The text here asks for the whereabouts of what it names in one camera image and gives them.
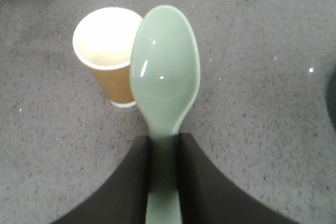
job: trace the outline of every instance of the floor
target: floor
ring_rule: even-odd
[[[336,0],[2,0],[0,223],[57,219],[148,134],[136,106],[109,103],[71,38],[98,8],[144,16],[160,4],[188,17],[201,56],[199,95],[181,131],[267,206],[300,223],[336,223],[336,131],[326,106]]]

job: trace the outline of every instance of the green spoon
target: green spoon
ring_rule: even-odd
[[[200,87],[197,43],[187,18],[172,6],[147,13],[136,34],[131,89],[153,139],[147,224],[182,223],[175,143]]]

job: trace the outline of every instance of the paper cup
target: paper cup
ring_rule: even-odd
[[[135,105],[129,69],[141,21],[131,10],[107,7],[87,15],[73,33],[78,59],[90,68],[112,104],[121,108]]]

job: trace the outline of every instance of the cup rim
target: cup rim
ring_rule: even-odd
[[[75,43],[75,39],[77,37],[77,32],[78,32],[78,26],[83,22],[83,20],[85,18],[87,18],[88,16],[90,16],[91,14],[93,13],[96,13],[96,12],[100,12],[102,10],[105,10],[105,9],[124,9],[124,10],[127,10],[129,12],[132,12],[134,14],[136,14],[137,16],[139,16],[141,19],[142,17],[136,13],[135,11],[133,10],[130,10],[130,9],[127,9],[127,8],[123,8],[123,7],[104,7],[104,8],[100,8],[100,9],[97,9],[97,10],[94,10],[93,12],[90,12],[88,15],[86,15],[76,26],[74,32],[73,32],[73,36],[72,36],[72,47],[74,49],[74,52],[77,56],[77,58],[86,66],[88,66],[89,68],[92,68],[92,69],[96,69],[96,70],[117,70],[117,69],[121,69],[121,68],[124,68],[124,67],[127,67],[131,64],[131,60],[128,60],[126,62],[123,62],[121,64],[118,64],[118,65],[112,65],[112,66],[100,66],[100,65],[97,65],[97,64],[94,64],[94,63],[91,63],[90,61],[86,60],[80,53],[79,53],[79,50],[77,48],[77,45]]]

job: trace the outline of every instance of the ceramic spoon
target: ceramic spoon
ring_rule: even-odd
[[[172,6],[144,17],[135,37],[131,89],[153,139],[147,224],[181,221],[175,144],[199,89],[197,43],[187,18]]]

